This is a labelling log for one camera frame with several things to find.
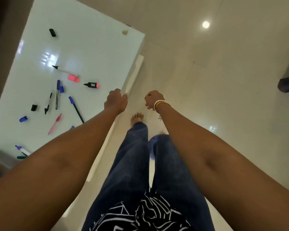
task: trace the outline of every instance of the foot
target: foot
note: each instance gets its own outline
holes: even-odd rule
[[[131,126],[133,126],[136,122],[143,122],[143,121],[144,121],[144,114],[136,113],[131,117]]]

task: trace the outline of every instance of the whiteboard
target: whiteboard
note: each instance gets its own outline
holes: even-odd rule
[[[82,124],[69,96],[85,121],[101,112],[109,91],[125,86],[144,37],[76,0],[35,0],[0,98],[0,150],[14,157],[21,155],[15,145],[34,152],[71,126]],[[79,75],[80,83],[69,81],[68,74],[52,65]],[[55,110],[58,79],[65,93]],[[87,82],[98,82],[100,88],[88,88],[83,85]],[[50,110],[45,115],[50,92]],[[31,111],[32,104],[38,105],[37,111]],[[48,136],[60,113],[62,119]],[[28,120],[20,123],[23,116]]]

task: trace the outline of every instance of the jeans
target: jeans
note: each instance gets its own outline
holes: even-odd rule
[[[169,135],[155,136],[148,144],[148,128],[137,122],[127,132],[82,231],[88,230],[101,214],[121,201],[131,215],[135,213],[145,191],[149,191],[148,145],[153,146],[155,155],[151,191],[159,193],[172,209],[182,213],[195,230],[214,230],[208,204]]]

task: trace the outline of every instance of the gold bangle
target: gold bangle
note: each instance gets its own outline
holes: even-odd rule
[[[170,105],[170,104],[167,103],[166,101],[159,101],[159,102],[157,102],[156,105],[155,105],[155,111],[156,111],[158,114],[159,114],[159,112],[158,112],[157,108],[158,108],[158,105],[159,105],[160,103],[166,103],[166,104]]]

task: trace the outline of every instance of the pink highlighter cap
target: pink highlighter cap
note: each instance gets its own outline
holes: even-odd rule
[[[68,80],[73,81],[73,82],[79,82],[79,78],[76,77],[75,75],[69,74],[69,76],[67,77]]]

